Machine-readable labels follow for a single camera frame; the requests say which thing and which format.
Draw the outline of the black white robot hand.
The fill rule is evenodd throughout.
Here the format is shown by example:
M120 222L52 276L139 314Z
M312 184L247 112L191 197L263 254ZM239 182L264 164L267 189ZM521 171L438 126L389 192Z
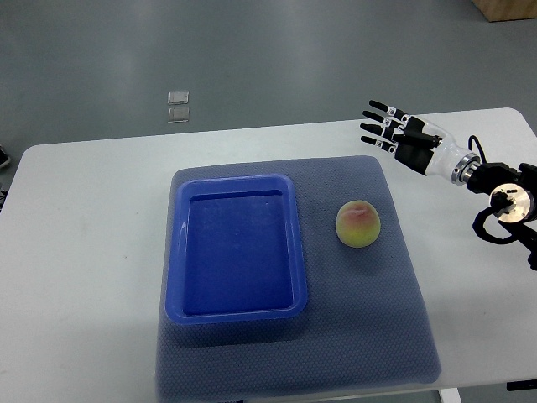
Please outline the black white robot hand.
M443 175L451 180L469 154L450 133L423 118L375 100L369 106L374 110L363 112L371 122L360 124L367 132L361 140L421 175Z

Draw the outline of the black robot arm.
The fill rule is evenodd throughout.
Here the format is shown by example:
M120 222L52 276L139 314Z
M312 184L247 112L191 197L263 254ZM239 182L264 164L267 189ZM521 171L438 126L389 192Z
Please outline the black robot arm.
M536 167L522 163L514 169L504 163L481 162L477 155L470 154L454 169L451 180L475 194L488 195L489 206L474 218L474 233L492 244L521 243L529 251L529 267L535 270L536 231L528 224L536 220ZM487 231L489 217L495 217L508 232L506 238Z

